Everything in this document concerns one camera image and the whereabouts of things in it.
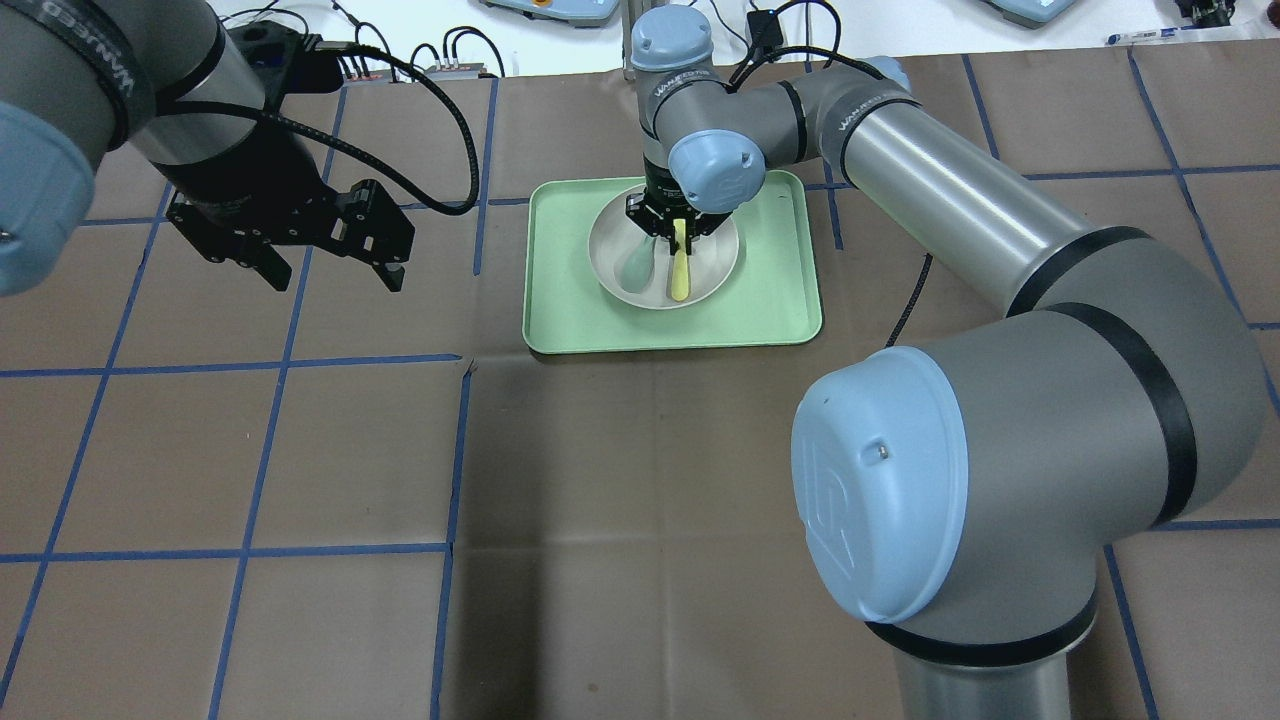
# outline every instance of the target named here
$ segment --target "blue tape line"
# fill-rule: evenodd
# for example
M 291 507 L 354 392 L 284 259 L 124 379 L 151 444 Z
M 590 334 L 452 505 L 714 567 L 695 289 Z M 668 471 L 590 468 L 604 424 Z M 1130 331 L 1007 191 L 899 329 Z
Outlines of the blue tape line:
M 90 552 L 55 552 L 54 562 L 119 562 L 138 560 L 216 560 L 239 557 L 239 551 L 221 550 L 106 550 Z
M 276 370 L 279 363 L 210 363 L 206 365 L 145 365 L 113 368 L 111 375 L 179 375 L 186 373 L 237 373 L 243 370 Z
M 342 115 L 346 111 L 347 111 L 347 87 L 343 86 L 342 90 L 338 91 L 338 110 L 333 115 L 333 129 L 329 132 L 329 135 L 337 137 L 338 129 L 342 128 Z M 333 170 L 333 159 L 335 152 L 337 151 L 333 147 L 330 147 L 329 151 L 325 152 L 324 170 L 321 170 L 320 173 L 320 177 L 324 178 L 325 183 L 329 182 L 329 173 Z
M 1138 689 L 1142 692 L 1142 703 L 1147 707 L 1147 720 L 1160 720 L 1156 696 L 1151 692 L 1151 679 L 1147 676 L 1147 664 L 1142 659 L 1142 647 L 1138 644 L 1138 630 L 1134 628 L 1133 615 L 1129 612 L 1129 596 L 1124 592 L 1124 580 L 1120 578 L 1120 564 L 1116 561 L 1116 551 L 1107 544 L 1102 547 L 1102 553 L 1107 559 L 1107 573 L 1111 575 L 1111 588 L 1116 593 L 1116 605 L 1120 609 L 1120 623 L 1124 625 L 1124 637 L 1129 642 L 1129 656 L 1133 657 L 1133 667 L 1138 674 Z
M 79 445 L 76 447 L 76 460 L 72 461 L 67 486 L 63 489 L 61 500 L 58 502 L 58 512 L 54 515 L 54 525 L 49 530 L 49 539 L 45 541 L 44 557 L 40 561 L 40 568 L 36 570 L 36 579 L 31 584 L 31 593 L 27 596 L 27 605 L 22 612 L 22 621 L 18 624 L 18 634 L 9 651 L 9 660 L 5 662 L 4 675 L 0 676 L 0 707 L 4 707 L 4 701 L 9 696 L 9 685 L 13 682 L 14 670 L 18 667 L 18 657 L 22 655 L 22 646 L 27 639 L 27 630 L 31 629 L 31 619 L 36 614 L 36 603 L 40 600 L 40 591 L 45 585 L 45 575 L 49 571 L 49 561 L 54 553 L 54 547 L 58 544 L 58 536 L 61 533 L 63 523 L 67 520 L 67 509 L 70 506 L 72 493 L 76 491 L 81 466 L 84 464 L 84 452 L 88 450 L 88 441 L 93 434 L 93 423 L 102 409 L 102 397 L 106 396 L 106 384 L 110 379 L 109 373 L 115 366 L 115 359 L 120 354 L 120 345 L 124 342 L 124 331 L 129 325 L 129 316 L 133 315 L 133 305 L 137 302 L 138 288 L 142 287 L 142 275 L 147 269 L 147 261 L 151 259 L 151 249 L 155 246 L 156 233 L 160 229 L 160 219 L 164 215 L 165 206 L 169 204 L 170 190 L 172 186 L 165 184 L 164 191 L 160 192 L 160 204 L 156 206 L 156 213 L 152 217 L 151 231 L 147 233 L 147 243 L 142 250 L 142 260 L 138 263 L 138 269 L 133 273 L 133 284 L 129 287 L 129 296 L 124 301 L 120 323 L 116 325 L 115 338 L 111 341 L 111 350 L 106 355 L 106 372 L 101 375 L 97 391 L 93 393 L 93 402 L 90 406 L 88 418 L 84 420 L 84 430 L 81 433 Z
M 106 374 L 102 368 L 50 368 L 47 370 L 0 370 L 4 378 L 92 378 Z
M 1032 173 L 1029 176 L 1023 176 L 1023 177 L 1025 177 L 1029 181 L 1043 181 L 1043 179 L 1149 178 L 1149 177 L 1169 177 L 1172 174 L 1174 170 L 1155 169 L 1155 170 L 1097 170 L 1097 172 L 1082 172 L 1082 173 Z
M 291 368 L 338 368 L 348 365 L 403 365 L 417 363 L 456 363 L 462 356 L 453 352 L 430 355 L 371 355 L 367 357 L 315 357 L 289 360 Z M 186 373 L 236 373 L 244 370 L 279 370 L 279 361 L 262 363 L 211 363 L 207 365 L 141 365 L 129 368 L 51 368 L 31 370 L 0 370 L 5 378 L 81 378 L 99 375 L 174 375 Z
M 150 225 L 155 218 L 106 218 L 100 220 L 84 220 L 82 228 L 95 228 L 101 225 Z
M 1153 533 L 1185 533 L 1199 530 L 1280 530 L 1280 518 L 1244 520 L 1174 520 L 1151 528 Z
M 214 692 L 209 701 L 209 720 L 216 720 L 223 701 L 223 684 L 227 680 L 227 662 L 230 659 L 232 638 L 236 634 L 236 621 L 239 619 L 239 598 L 244 591 L 244 573 L 248 568 L 250 548 L 253 544 L 253 529 L 257 525 L 257 511 L 262 502 L 262 486 L 266 484 L 266 469 L 271 460 L 271 446 L 275 442 L 275 429 L 280 419 L 280 406 L 284 401 L 284 386 L 289 379 L 289 357 L 293 355 L 293 341 L 298 332 L 298 318 L 302 315 L 302 300 L 307 290 L 307 275 L 311 270 L 311 252 L 307 247 L 302 256 L 302 270 L 298 273 L 298 290 L 293 297 L 293 313 L 289 316 L 289 332 L 284 338 L 284 352 L 280 359 L 280 374 L 275 382 L 275 395 L 271 398 L 271 414 L 266 421 L 266 437 L 262 439 L 262 455 L 257 464 L 257 477 L 253 479 L 253 495 L 248 506 L 248 520 L 244 521 L 244 537 L 237 553 L 236 580 L 232 584 L 232 601 L 227 611 L 227 625 L 223 628 L 223 643 L 218 655 L 218 670 L 214 675 Z
M 1271 396 L 1271 407 L 1276 411 L 1276 418 L 1280 418 L 1280 392 L 1276 392 L 1275 378 L 1271 377 L 1271 370 L 1265 370 L 1267 378 L 1267 393 Z
M 827 210 L 831 213 L 831 234 L 836 241 L 836 250 L 844 251 L 845 237 L 840 233 L 840 210 L 836 209 L 836 183 L 831 173 L 831 163 L 826 158 L 822 160 L 822 174 L 827 178 L 823 187 L 827 190 Z
M 316 360 L 289 360 L 291 368 L 340 368 L 348 365 L 406 365 L 419 363 L 456 363 L 461 355 L 440 352 L 435 355 L 384 355 L 370 357 L 321 357 Z
M 1183 168 L 1183 174 L 1206 176 L 1225 173 L 1275 173 L 1280 172 L 1280 165 L 1224 165 L 1217 168 Z
M 462 375 L 458 397 L 458 430 L 453 441 L 453 491 L 449 496 L 449 525 L 445 533 L 444 574 L 440 580 L 440 610 L 435 616 L 435 660 L 431 669 L 431 720 L 440 717 L 444 689 L 444 635 L 448 629 L 449 597 L 453 591 L 453 543 L 458 538 L 458 507 L 462 501 L 462 468 L 467 447 L 467 418 L 471 414 L 471 368 Z
M 1222 291 L 1226 293 L 1226 299 L 1235 307 L 1235 311 L 1243 318 L 1244 311 L 1240 309 L 1240 301 L 1235 297 L 1235 290 L 1231 288 L 1231 282 L 1226 278 L 1226 269 L 1222 266 L 1222 261 L 1217 256 L 1217 251 L 1213 249 L 1213 241 L 1208 236 L 1208 228 L 1204 227 L 1204 220 L 1201 218 L 1199 210 L 1196 208 L 1196 200 L 1192 199 L 1190 187 L 1187 184 L 1187 177 L 1183 174 L 1181 165 L 1178 164 L 1178 156 L 1174 154 L 1174 146 L 1169 141 L 1169 135 L 1165 132 L 1164 124 L 1160 122 L 1160 115 L 1156 113 L 1156 105 L 1151 101 L 1151 95 L 1147 92 L 1147 83 L 1142 79 L 1142 69 L 1138 68 L 1138 59 L 1134 56 L 1133 47 L 1130 46 L 1126 55 L 1129 56 L 1129 69 L 1133 72 L 1133 79 L 1138 85 L 1138 95 L 1142 97 L 1142 104 L 1147 108 L 1147 115 L 1151 118 L 1151 124 L 1156 128 L 1156 135 L 1160 137 L 1160 145 L 1165 149 L 1165 156 L 1169 158 L 1169 164 L 1174 170 L 1174 179 L 1178 181 L 1178 188 L 1183 193 L 1183 201 L 1187 204 L 1187 209 L 1190 210 L 1192 219 L 1196 220 L 1196 228 L 1201 233 L 1201 242 L 1204 245 L 1204 251 L 1208 254 L 1210 261 L 1213 264 L 1213 272 L 1217 274 L 1219 282 L 1222 284 Z
M 827 191 L 827 208 L 831 210 L 831 234 L 836 236 L 836 250 L 845 249 L 845 236 L 840 231 L 840 210 L 836 208 L 836 191 Z
M 434 555 L 444 553 L 448 543 L 410 542 L 378 544 L 320 544 L 302 547 L 253 547 L 250 557 L 337 557 L 346 555 Z M 238 559 L 243 551 L 236 547 L 214 547 L 195 550 L 105 550 L 82 552 L 15 552 L 0 555 L 0 565 L 19 565 L 23 562 L 137 562 L 143 560 L 230 560 Z
M 987 115 L 987 102 L 983 101 L 982 88 L 978 87 L 978 73 L 973 72 L 973 61 L 968 53 L 960 55 L 960 61 L 964 63 L 964 74 L 969 77 L 969 90 L 973 91 L 973 101 L 978 106 L 978 122 L 982 123 L 982 133 L 987 136 L 987 149 L 991 156 L 998 160 L 1000 146 L 996 145 L 996 133 L 991 129 L 991 118 Z
M 316 547 L 255 547 L 250 557 L 338 557 L 346 555 L 431 555 L 443 553 L 443 542 L 408 542 L 383 544 L 326 544 Z
M 498 79 L 489 86 L 489 115 L 484 131 L 484 163 L 480 168 L 480 197 L 476 200 L 476 249 L 471 260 L 471 274 L 479 275 L 484 265 L 484 223 L 489 210 L 489 172 L 493 165 L 493 126 L 498 115 Z

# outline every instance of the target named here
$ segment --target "white bowl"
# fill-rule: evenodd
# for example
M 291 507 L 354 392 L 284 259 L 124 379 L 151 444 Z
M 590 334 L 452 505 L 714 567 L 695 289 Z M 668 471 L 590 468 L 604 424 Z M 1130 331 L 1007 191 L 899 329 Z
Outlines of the white bowl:
M 668 293 L 671 288 L 671 247 L 666 238 L 654 242 L 653 278 L 640 292 L 627 292 L 618 284 L 618 273 L 627 258 L 645 240 L 645 233 L 627 218 L 627 196 L 640 192 L 644 186 L 636 186 L 618 195 L 600 210 L 591 227 L 586 242 L 586 252 L 591 261 L 591 272 L 600 286 L 618 300 L 644 307 L 645 310 L 675 310 L 687 307 L 705 300 L 728 279 L 737 265 L 737 227 L 733 218 L 724 220 L 709 236 L 701 236 L 692 242 L 694 254 L 689 256 L 689 299 L 676 302 Z

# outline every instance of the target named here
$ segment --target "white wall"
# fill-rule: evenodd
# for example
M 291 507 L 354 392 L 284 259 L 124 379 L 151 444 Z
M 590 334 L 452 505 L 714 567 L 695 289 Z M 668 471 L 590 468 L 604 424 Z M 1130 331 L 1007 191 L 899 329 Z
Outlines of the white wall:
M 486 8 L 479 0 L 339 0 L 357 18 L 369 20 L 387 35 L 392 51 L 407 59 L 419 42 L 436 47 L 451 27 L 476 26 L 489 35 L 503 53 L 509 74 L 558 74 L 617 68 L 622 60 L 622 8 L 602 28 L 572 28 L 550 20 L 529 20 L 500 8 Z M 742 32 L 748 0 L 716 0 L 721 14 Z M 1074 6 L 1041 29 L 1027 29 L 1000 17 L 979 0 L 831 0 L 844 23 L 841 51 L 852 56 L 931 55 L 948 53 L 987 53 L 1002 50 L 1096 47 L 1115 32 L 1133 32 L 1184 24 L 1174 0 L 1078 0 Z M 1238 0 L 1235 26 L 1261 18 L 1268 0 Z M 219 13 L 257 8 L 266 0 L 210 0 Z M 756 0 L 773 8 L 782 0 Z M 280 8 L 305 15 L 314 31 L 326 38 L 349 38 L 351 26 L 330 9 L 325 0 L 282 0 Z M 716 61 L 736 63 L 742 45 L 730 37 L 716 20 L 709 0 L 696 8 L 712 20 Z M 829 46 L 831 20 L 827 13 L 812 9 L 813 38 Z M 804 40 L 803 8 L 782 15 L 788 42 Z M 280 18 L 280 22 L 294 22 Z M 1258 31 L 1236 27 L 1229 36 Z M 1280 35 L 1280 31 L 1268 31 Z M 372 33 L 361 33 L 364 42 L 376 44 Z M 475 37 L 458 44 L 465 61 L 485 61 L 494 67 L 490 51 Z

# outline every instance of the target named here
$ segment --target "black cable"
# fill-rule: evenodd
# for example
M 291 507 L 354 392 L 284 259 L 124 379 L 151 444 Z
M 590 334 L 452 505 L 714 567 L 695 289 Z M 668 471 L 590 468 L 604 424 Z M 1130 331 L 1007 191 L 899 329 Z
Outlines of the black cable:
M 716 19 L 719 20 L 722 26 L 724 26 L 724 29 L 727 29 L 730 35 L 732 35 L 733 37 L 736 37 L 739 42 L 741 42 L 746 47 L 750 47 L 751 44 L 748 42 L 746 38 L 742 37 L 741 35 L 733 32 L 733 28 L 728 27 L 728 23 L 724 22 L 724 18 L 719 14 L 719 5 L 716 4 L 716 0 L 707 0 L 707 1 L 712 4 L 712 10 L 716 13 Z M 698 3 L 698 0 L 691 0 L 689 3 L 689 6 L 692 6 L 696 3 Z
M 474 36 L 479 37 L 480 40 L 484 40 L 489 45 L 489 49 L 493 50 L 493 56 L 498 59 L 498 73 L 502 77 L 507 77 L 507 67 L 502 61 L 502 53 L 498 53 L 498 46 L 494 45 L 492 40 L 489 40 L 488 35 L 480 32 L 479 29 L 465 28 L 465 29 L 462 29 L 461 32 L 458 32 L 457 35 L 453 36 L 453 46 L 449 49 L 453 53 L 453 59 L 454 60 L 458 59 L 458 40 L 462 40 L 463 37 L 466 37 L 468 35 L 474 35 Z
M 329 0 L 329 5 L 332 5 L 334 10 L 342 13 L 343 15 L 347 15 L 347 22 L 351 23 L 351 27 L 356 27 L 360 24 L 360 18 L 348 13 L 346 8 L 343 8 L 337 3 L 337 0 Z
M 236 19 L 236 18 L 238 18 L 241 15 L 247 15 L 250 13 L 257 13 L 257 15 L 255 15 L 248 23 L 243 23 L 243 24 L 256 23 L 260 19 L 261 15 L 268 15 L 268 14 L 278 13 L 280 15 L 289 15 L 292 18 L 297 18 L 297 19 L 302 20 L 302 33 L 303 35 L 311 35 L 311 23 L 308 23 L 306 18 L 303 18 L 298 13 L 294 13 L 293 10 L 285 10 L 283 8 L 275 9 L 275 8 L 271 8 L 271 6 L 266 6 L 266 8 L 259 8 L 257 10 L 241 10 L 238 13 L 232 13 L 232 14 L 221 18 L 221 22 L 225 23 L 227 20 L 232 20 L 232 19 Z
M 902 328 L 906 327 L 906 320 L 911 316 L 911 310 L 915 310 L 915 301 L 920 299 L 920 292 L 924 290 L 924 282 L 929 279 L 929 268 L 933 265 L 933 255 L 928 252 L 924 254 L 924 265 L 920 266 L 920 277 L 915 279 L 915 290 L 911 291 L 911 299 L 906 301 L 906 307 L 902 309 L 902 316 L 897 319 L 897 324 L 893 325 L 893 332 L 888 334 L 888 342 L 884 347 L 893 347 L 897 342 L 897 336 L 902 333 Z
M 268 3 L 266 5 L 259 8 L 255 12 L 257 12 L 257 13 L 265 13 L 265 12 L 270 10 L 271 8 L 279 5 L 279 4 L 280 4 L 280 0 L 271 0 L 270 3 Z M 248 14 L 248 13 L 250 13 L 250 10 L 242 10 L 241 13 L 237 13 L 237 14 Z M 220 22 L 220 23 L 227 22 L 232 17 L 233 15 L 223 15 L 223 17 L 218 18 L 218 22 Z
M 771 10 L 771 12 L 773 13 L 773 17 L 777 18 L 785 10 L 788 10 L 788 9 L 799 6 L 799 5 L 809 5 L 809 4 L 822 5 L 823 8 L 827 9 L 828 13 L 831 13 L 831 19 L 836 23 L 836 37 L 835 37 L 835 40 L 832 40 L 831 51 L 832 53 L 840 53 L 840 35 L 842 32 L 842 27 L 841 27 L 841 23 L 840 23 L 840 13 L 837 13 L 836 9 L 832 8 L 829 3 L 827 3 L 827 0 L 788 0 L 787 3 L 783 3 L 782 5 L 778 5 L 778 8 L 776 10 Z M 762 33 L 756 33 L 754 37 L 751 37 L 751 42 L 746 47 L 746 56 L 742 58 L 742 61 L 737 64 L 737 68 L 733 69 L 733 74 L 731 74 L 730 78 L 728 78 L 730 85 L 733 85 L 737 81 L 739 76 L 742 74 L 742 72 L 749 65 L 751 65 L 751 56 L 755 54 L 756 47 L 759 47 L 759 45 L 760 45 Z M 824 64 L 823 68 L 829 68 L 831 67 L 831 60 L 833 60 L 835 58 L 832 58 L 831 55 L 824 55 L 824 56 L 827 58 L 827 64 Z M 758 60 L 758 63 L 764 63 L 764 61 L 767 61 L 767 60 L 763 60 L 763 59 Z
M 346 76 L 347 79 L 356 79 L 356 73 L 351 70 L 351 65 L 347 64 L 346 58 L 339 56 L 338 64 L 342 65 L 342 74 Z
M 453 115 L 453 119 L 458 123 L 458 129 L 462 131 L 462 143 L 466 147 L 467 169 L 471 176 L 470 178 L 471 183 L 467 191 L 467 197 L 466 200 L 462 201 L 461 205 L 449 205 L 445 202 L 440 202 L 439 200 L 435 200 L 434 197 L 424 192 L 421 188 L 419 188 L 416 184 L 413 184 L 408 178 L 402 176 L 396 168 L 392 168 L 383 160 L 375 158 L 372 154 L 361 150 L 360 147 L 356 147 L 349 142 L 339 140 L 324 131 L 319 131 L 314 127 L 302 124 L 291 118 L 285 118 L 284 115 L 280 115 L 278 113 L 269 113 L 266 110 L 261 110 L 257 108 L 233 105 L 229 102 L 182 101 L 182 102 L 173 102 L 169 104 L 168 106 L 160 108 L 156 114 L 157 115 L 219 114 L 219 115 L 232 115 L 237 118 L 246 118 L 250 120 L 271 123 L 292 133 L 300 135 L 302 137 L 333 147 L 334 150 L 342 152 L 343 155 L 348 155 L 369 165 L 370 168 L 389 177 L 393 182 L 396 182 L 396 184 L 401 186 L 410 195 L 412 195 L 415 200 L 417 200 L 422 205 L 426 205 L 431 210 L 435 210 L 444 215 L 462 215 L 470 211 L 472 208 L 475 208 L 476 199 L 480 196 L 480 164 L 479 159 L 476 158 L 475 140 L 471 137 L 471 128 L 467 126 L 467 120 L 462 115 L 462 110 L 458 109 L 458 106 L 453 102 L 453 100 L 448 95 L 445 95 L 445 92 L 440 90 L 440 87 L 435 82 L 433 82 L 431 78 L 426 77 L 425 73 L 419 72 L 412 65 L 404 63 L 403 60 L 399 60 L 398 58 L 388 55 L 381 50 L 378 50 L 376 47 L 371 47 L 367 45 L 356 45 L 342 51 L 342 55 L 339 56 L 348 56 L 348 58 L 367 56 L 372 60 L 379 60 L 392 67 L 396 67 L 406 76 L 422 83 L 424 87 L 426 87 L 433 95 L 435 95 L 440 100 L 442 104 L 444 104 L 445 109 L 448 109 L 449 114 Z
M 737 92 L 739 90 L 742 88 L 742 83 L 746 82 L 746 78 L 751 77 L 751 73 L 758 70 L 765 63 L 768 63 L 769 60 L 777 60 L 783 55 L 791 55 L 792 53 L 812 53 L 814 55 L 818 55 L 819 58 L 827 58 L 828 60 L 833 60 L 836 63 L 840 63 L 841 65 L 849 65 L 855 70 L 861 70 L 876 79 L 884 79 L 884 73 L 879 72 L 878 69 L 876 69 L 876 65 L 872 65 L 869 63 L 864 63 L 861 60 L 854 60 L 852 58 L 845 58 L 838 53 L 832 53 L 831 50 L 824 50 L 822 47 L 809 47 L 808 45 L 790 45 L 786 47 L 778 47 L 777 50 L 765 53 L 760 58 L 759 63 L 751 64 L 749 68 L 746 68 L 746 72 L 739 76 L 736 81 L 731 79 L 728 83 L 726 83 L 726 87 L 728 88 L 730 92 Z
M 461 31 L 465 31 L 465 29 L 474 29 L 476 32 L 480 32 L 480 28 L 477 28 L 475 26 L 457 26 L 457 27 L 451 27 L 449 29 L 444 31 L 444 37 L 440 38 L 440 53 L 444 53 L 444 59 L 445 60 L 449 59 L 449 36 L 453 35 L 454 32 L 461 32 Z M 454 60 L 458 59 L 457 53 L 453 54 L 453 59 Z
M 388 55 L 390 55 L 392 46 L 389 42 L 387 42 L 387 36 L 384 36 L 383 31 L 378 29 L 378 26 L 375 26 L 374 23 L 366 23 L 365 20 L 360 20 L 358 23 L 356 23 L 356 45 L 360 45 L 360 31 L 366 27 L 374 31 L 374 35 L 378 36 L 378 40 L 383 41 L 383 49 L 387 50 Z M 392 82 L 396 82 L 396 68 L 392 68 Z
M 435 58 L 435 64 L 439 65 L 440 64 L 440 54 L 435 50 L 435 46 L 431 45 L 430 42 L 422 42 L 417 47 L 415 47 L 413 53 L 408 56 L 408 64 L 411 64 L 413 67 L 419 67 L 417 61 L 416 61 L 417 60 L 417 54 L 421 53 L 424 47 L 426 50 L 431 51 L 431 56 Z

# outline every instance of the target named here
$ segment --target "green tray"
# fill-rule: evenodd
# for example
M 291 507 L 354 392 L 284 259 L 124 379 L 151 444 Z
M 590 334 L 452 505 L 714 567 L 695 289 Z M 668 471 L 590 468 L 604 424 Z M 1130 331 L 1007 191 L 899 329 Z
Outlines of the green tray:
M 547 355 L 682 347 L 799 345 L 822 329 L 804 184 L 771 170 L 733 211 L 733 274 L 710 297 L 643 310 L 609 295 L 591 272 L 588 237 L 611 200 L 644 178 L 549 182 L 530 199 L 525 342 Z

